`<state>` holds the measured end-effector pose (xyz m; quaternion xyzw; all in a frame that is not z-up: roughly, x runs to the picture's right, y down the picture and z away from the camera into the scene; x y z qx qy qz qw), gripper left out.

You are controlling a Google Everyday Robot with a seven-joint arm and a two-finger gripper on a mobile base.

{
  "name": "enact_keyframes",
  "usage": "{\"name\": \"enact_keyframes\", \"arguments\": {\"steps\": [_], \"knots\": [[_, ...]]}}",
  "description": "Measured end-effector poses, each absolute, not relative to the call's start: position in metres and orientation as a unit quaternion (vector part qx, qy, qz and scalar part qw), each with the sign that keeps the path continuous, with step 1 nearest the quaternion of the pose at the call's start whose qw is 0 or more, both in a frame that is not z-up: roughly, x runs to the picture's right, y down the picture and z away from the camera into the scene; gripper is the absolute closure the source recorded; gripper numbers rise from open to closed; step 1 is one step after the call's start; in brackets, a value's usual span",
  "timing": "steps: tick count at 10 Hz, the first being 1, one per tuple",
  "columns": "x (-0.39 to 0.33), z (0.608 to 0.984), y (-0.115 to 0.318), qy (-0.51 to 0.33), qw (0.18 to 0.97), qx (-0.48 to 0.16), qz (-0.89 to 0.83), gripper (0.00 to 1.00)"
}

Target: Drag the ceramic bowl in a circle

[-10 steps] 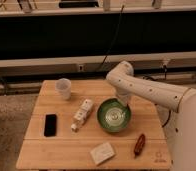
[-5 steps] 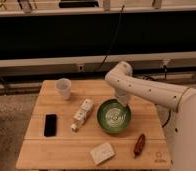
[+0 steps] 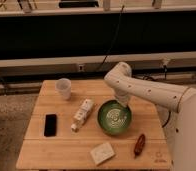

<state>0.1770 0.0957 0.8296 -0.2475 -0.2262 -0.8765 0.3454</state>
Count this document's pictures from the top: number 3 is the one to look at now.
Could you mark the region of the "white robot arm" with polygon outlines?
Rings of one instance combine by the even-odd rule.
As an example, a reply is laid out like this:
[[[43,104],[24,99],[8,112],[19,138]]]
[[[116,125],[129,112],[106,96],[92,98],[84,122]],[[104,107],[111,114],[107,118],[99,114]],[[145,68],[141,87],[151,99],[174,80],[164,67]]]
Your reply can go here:
[[[137,96],[176,112],[171,171],[196,171],[196,88],[133,78],[126,62],[115,65],[104,80],[123,106]]]

